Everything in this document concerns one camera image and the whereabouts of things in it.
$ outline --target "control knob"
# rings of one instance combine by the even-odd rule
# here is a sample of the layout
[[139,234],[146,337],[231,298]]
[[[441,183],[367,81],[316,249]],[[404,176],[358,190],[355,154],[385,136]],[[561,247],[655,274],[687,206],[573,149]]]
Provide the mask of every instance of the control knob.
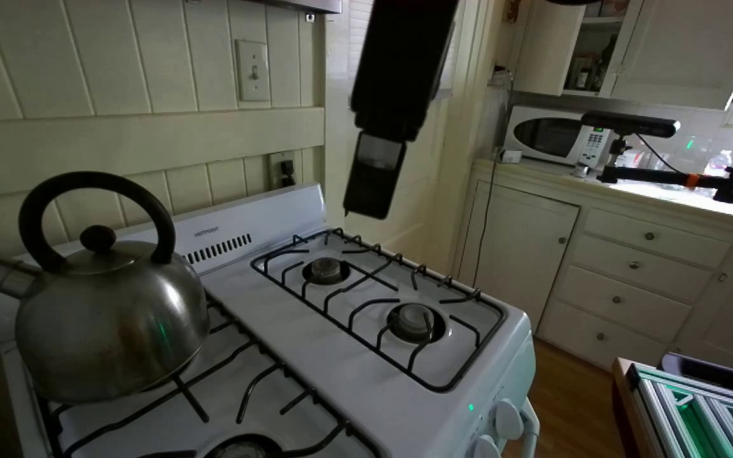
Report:
[[491,434],[482,434],[474,441],[472,458],[498,458],[498,454],[502,454],[502,450],[496,448]]
[[523,438],[525,421],[523,421],[519,406],[511,398],[496,401],[491,415],[493,415],[496,438],[502,439]]

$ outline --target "kettle handle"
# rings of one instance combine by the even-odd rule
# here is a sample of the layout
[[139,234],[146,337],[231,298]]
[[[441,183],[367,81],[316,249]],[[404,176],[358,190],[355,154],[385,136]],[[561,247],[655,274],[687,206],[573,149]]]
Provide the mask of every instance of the kettle handle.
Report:
[[45,268],[45,271],[61,271],[66,266],[66,260],[45,240],[44,235],[44,211],[45,206],[59,197],[66,190],[73,187],[103,187],[103,190],[114,190],[131,201],[134,201],[146,214],[153,219],[157,228],[157,247],[153,251],[156,265],[169,265],[175,244],[175,232],[174,220],[165,211],[165,206],[142,186],[123,177],[123,176],[110,176],[110,172],[96,172],[96,169],[78,169],[78,172],[64,172],[44,181],[36,186],[27,197],[21,206],[17,214],[17,232],[25,244],[25,249],[34,254],[34,260]]

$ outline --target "black grate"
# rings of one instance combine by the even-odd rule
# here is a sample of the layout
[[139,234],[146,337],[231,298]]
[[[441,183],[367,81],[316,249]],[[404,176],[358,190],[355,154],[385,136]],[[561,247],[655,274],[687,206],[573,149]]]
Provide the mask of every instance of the black grate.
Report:
[[324,450],[327,444],[332,444],[342,433],[349,434],[349,438],[357,438],[372,454],[380,454],[376,453],[376,444],[372,439],[367,439],[367,434],[362,430],[357,430],[352,425],[352,419],[347,419],[342,412],[335,412],[332,406],[332,401],[320,394],[320,391],[313,391],[287,364],[283,364],[272,349],[260,340],[245,322],[240,322],[230,309],[222,308],[222,302],[216,298],[209,294],[209,308],[215,308],[223,319],[218,326],[211,327],[211,333],[222,331],[222,327],[230,327],[230,326],[236,326],[240,333],[245,333],[250,340],[245,340],[241,345],[236,345],[230,355],[223,355],[222,360],[216,360],[215,365],[204,369],[202,374],[190,377],[188,380],[183,380],[181,377],[174,377],[175,380],[175,388],[161,394],[157,398],[148,401],[146,406],[134,410],[132,415],[118,419],[118,421],[110,421],[110,425],[103,425],[99,430],[78,438],[76,441],[71,444],[61,444],[61,415],[66,410],[71,410],[68,405],[52,405],[49,398],[44,398],[41,394],[39,397],[39,406],[41,406],[41,416],[44,416],[44,425],[45,425],[45,433],[49,433],[49,439],[52,439],[52,450],[57,458],[68,458],[73,454],[76,450],[81,450],[86,441],[92,439],[106,439],[110,433],[139,419],[142,415],[153,412],[156,406],[165,405],[169,398],[183,394],[187,401],[193,406],[193,415],[198,415],[204,421],[209,421],[209,415],[206,410],[198,405],[198,398],[190,394],[190,387],[195,387],[202,378],[211,377],[215,372],[218,372],[222,365],[231,364],[240,354],[245,350],[260,350],[265,355],[272,358],[272,364],[268,369],[262,369],[246,387],[245,397],[241,397],[241,405],[240,405],[240,412],[236,412],[236,421],[245,419],[245,410],[250,405],[250,397],[254,391],[254,387],[271,377],[271,374],[283,374],[293,380],[300,383],[300,394],[295,398],[290,398],[287,405],[281,406],[281,415],[287,415],[295,405],[311,398],[313,405],[320,405],[334,419],[335,419],[335,426],[332,433],[327,433],[316,444],[307,444],[307,448],[300,448],[300,450],[285,450],[283,454],[313,454],[319,450]]
[[[358,265],[349,265],[352,268],[362,271],[358,279],[344,285],[344,288],[335,288],[334,293],[329,293],[319,304],[313,304],[307,299],[307,279],[304,279],[300,288],[290,288],[287,285],[287,271],[293,268],[300,268],[306,262],[293,262],[287,265],[283,271],[272,271],[272,260],[277,256],[285,256],[285,254],[311,254],[307,244],[311,240],[320,240],[320,244],[332,244],[332,235],[339,235],[342,240],[347,240],[347,249],[342,249],[342,254],[380,254],[385,262],[375,268],[363,268]],[[458,318],[455,312],[447,312],[447,318],[455,322],[455,326],[463,326],[469,327],[469,333],[474,333],[474,350],[472,355],[458,365],[458,372],[444,380],[444,383],[433,383],[427,378],[422,378],[417,372],[416,372],[416,360],[417,355],[430,345],[430,344],[417,344],[413,350],[411,350],[411,358],[403,364],[398,358],[393,358],[389,354],[383,350],[383,344],[385,344],[385,333],[389,331],[389,326],[385,326],[380,333],[376,333],[376,344],[367,340],[363,336],[358,336],[355,331],[355,319],[358,312],[363,312],[367,308],[375,308],[375,304],[395,304],[395,302],[403,302],[398,298],[399,288],[393,285],[389,279],[383,276],[383,271],[393,265],[399,265],[411,271],[411,285],[413,289],[417,289],[417,282],[419,276],[427,276],[433,282],[437,282],[437,288],[447,288],[447,293],[454,293],[454,298],[444,298],[437,299],[441,304],[460,304],[460,302],[477,302],[482,304],[484,309],[491,309],[493,312],[493,322],[488,326],[486,333],[482,333],[477,326],[472,326],[469,319]],[[376,355],[383,355],[385,360],[389,360],[395,369],[399,369],[403,374],[407,374],[411,378],[416,378],[417,383],[433,388],[433,391],[451,391],[460,378],[463,374],[469,372],[469,365],[478,358],[478,354],[486,349],[486,344],[493,337],[493,333],[502,327],[507,312],[493,304],[491,299],[486,299],[482,294],[482,289],[465,289],[463,285],[454,282],[451,276],[437,276],[433,271],[427,271],[426,265],[411,265],[403,254],[388,254],[380,244],[363,244],[362,235],[349,235],[344,234],[342,228],[332,228],[332,232],[319,232],[313,235],[293,235],[293,244],[287,247],[281,247],[271,254],[262,254],[258,260],[253,260],[253,266],[258,271],[262,271],[268,279],[272,279],[274,285],[281,285],[283,289],[287,289],[293,298],[297,298],[300,302],[306,302],[311,309],[320,312],[324,318],[329,318],[334,326],[339,326],[342,331],[347,331],[352,337],[357,337],[358,344],[363,344],[370,350],[375,350]],[[349,318],[342,322],[332,314],[332,299],[335,294],[347,294],[349,289],[363,285],[363,282],[376,282],[383,285],[383,289],[388,293],[385,298],[383,294],[375,294],[372,299],[357,304]]]

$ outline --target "white stove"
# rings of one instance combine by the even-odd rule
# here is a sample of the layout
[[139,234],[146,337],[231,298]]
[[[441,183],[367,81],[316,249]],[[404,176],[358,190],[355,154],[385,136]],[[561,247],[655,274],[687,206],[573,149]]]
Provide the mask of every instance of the white stove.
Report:
[[[523,309],[327,228],[319,186],[175,219],[211,309],[171,380],[94,405],[31,388],[0,294],[0,350],[25,454],[493,454],[526,438]],[[119,238],[156,240],[153,225]]]

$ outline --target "light switch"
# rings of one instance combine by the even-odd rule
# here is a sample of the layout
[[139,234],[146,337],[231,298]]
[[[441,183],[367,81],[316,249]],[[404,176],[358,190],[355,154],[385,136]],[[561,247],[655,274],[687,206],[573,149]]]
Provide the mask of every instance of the light switch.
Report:
[[268,102],[271,98],[268,42],[236,41],[236,66],[241,92],[240,98]]

